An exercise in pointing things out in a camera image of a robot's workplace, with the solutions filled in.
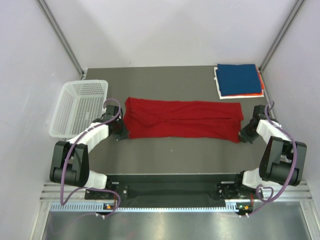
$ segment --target white plastic basket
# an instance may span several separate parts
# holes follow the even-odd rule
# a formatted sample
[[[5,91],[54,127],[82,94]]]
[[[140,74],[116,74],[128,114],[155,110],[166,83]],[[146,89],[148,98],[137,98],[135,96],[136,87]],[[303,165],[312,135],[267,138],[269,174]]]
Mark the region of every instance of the white plastic basket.
[[[100,118],[107,99],[104,80],[71,81],[63,85],[51,120],[49,134],[54,138],[73,138]]]

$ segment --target gray table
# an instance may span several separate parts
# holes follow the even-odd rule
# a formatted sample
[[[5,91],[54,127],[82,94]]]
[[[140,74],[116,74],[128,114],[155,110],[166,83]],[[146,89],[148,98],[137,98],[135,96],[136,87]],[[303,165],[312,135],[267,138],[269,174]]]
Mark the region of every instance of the gray table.
[[[164,101],[240,102],[244,121],[265,98],[219,100],[213,66],[90,68],[87,80],[106,80],[108,98]],[[104,174],[237,173],[259,166],[266,144],[214,138],[144,138],[102,141],[89,155],[90,169]]]

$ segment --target blue folded cloth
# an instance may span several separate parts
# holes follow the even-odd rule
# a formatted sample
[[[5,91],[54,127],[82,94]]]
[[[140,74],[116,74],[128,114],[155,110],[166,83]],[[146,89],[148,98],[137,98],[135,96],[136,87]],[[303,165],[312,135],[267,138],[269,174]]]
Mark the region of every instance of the blue folded cloth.
[[[256,65],[218,64],[216,77],[221,96],[258,94],[262,87]]]

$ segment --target folded red towel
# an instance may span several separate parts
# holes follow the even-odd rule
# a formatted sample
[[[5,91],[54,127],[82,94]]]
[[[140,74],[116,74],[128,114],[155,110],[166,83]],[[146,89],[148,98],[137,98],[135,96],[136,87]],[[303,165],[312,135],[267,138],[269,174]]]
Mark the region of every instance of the folded red towel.
[[[129,97],[123,118],[131,139],[217,138],[239,142],[240,103],[159,101]]]

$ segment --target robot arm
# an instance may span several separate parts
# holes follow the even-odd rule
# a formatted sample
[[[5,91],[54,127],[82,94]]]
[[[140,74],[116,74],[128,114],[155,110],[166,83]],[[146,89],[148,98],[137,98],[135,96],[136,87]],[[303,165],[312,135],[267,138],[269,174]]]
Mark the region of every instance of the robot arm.
[[[261,136],[267,144],[259,168],[243,173],[242,184],[252,189],[260,184],[283,185],[293,160],[291,140],[277,128],[281,128],[281,125],[275,119],[272,120],[273,124],[266,120],[264,108],[263,105],[255,106],[250,123],[239,133],[242,142],[252,143]],[[297,186],[302,179],[307,153],[307,146],[303,142],[296,141],[296,147],[297,161],[289,182],[292,186]]]
[[[108,124],[97,126],[113,118],[118,110],[117,106],[108,105],[106,112],[101,118],[94,120],[93,123],[84,130],[84,132],[87,133],[77,142],[67,165],[64,178],[66,184],[80,188],[105,189],[107,187],[108,177],[105,174],[96,173],[89,169],[89,152],[98,143],[111,135],[113,135],[117,141],[128,138],[129,132],[120,117]],[[83,132],[68,141],[58,141],[55,144],[50,169],[50,180],[52,182],[61,183],[66,156],[71,146],[82,134]]]

